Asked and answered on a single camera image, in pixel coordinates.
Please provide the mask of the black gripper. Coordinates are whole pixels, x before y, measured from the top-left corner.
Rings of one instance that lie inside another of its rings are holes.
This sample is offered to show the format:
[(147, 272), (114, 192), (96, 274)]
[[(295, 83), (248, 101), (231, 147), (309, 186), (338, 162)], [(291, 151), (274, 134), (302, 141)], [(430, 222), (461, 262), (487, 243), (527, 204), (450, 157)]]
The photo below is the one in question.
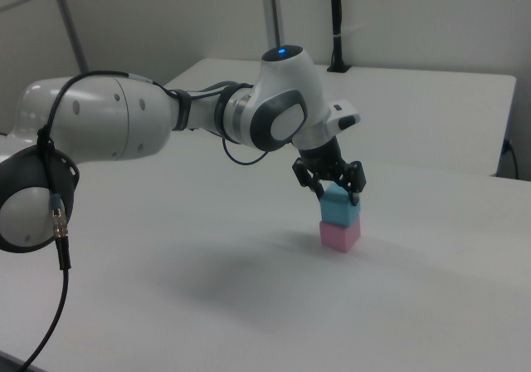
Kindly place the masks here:
[(363, 164), (345, 163), (335, 136), (318, 148), (300, 149), (299, 153), (301, 158), (295, 160), (292, 169), (301, 187), (309, 188), (321, 199), (324, 187), (320, 179), (337, 180), (337, 185), (347, 192), (349, 202), (358, 205), (359, 194), (367, 183)]

